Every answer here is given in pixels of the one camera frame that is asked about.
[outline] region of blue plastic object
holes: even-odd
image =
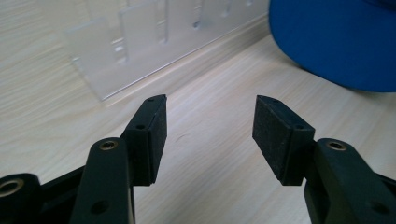
[[[272,0],[279,47],[307,71],[363,91],[396,91],[396,0]]]

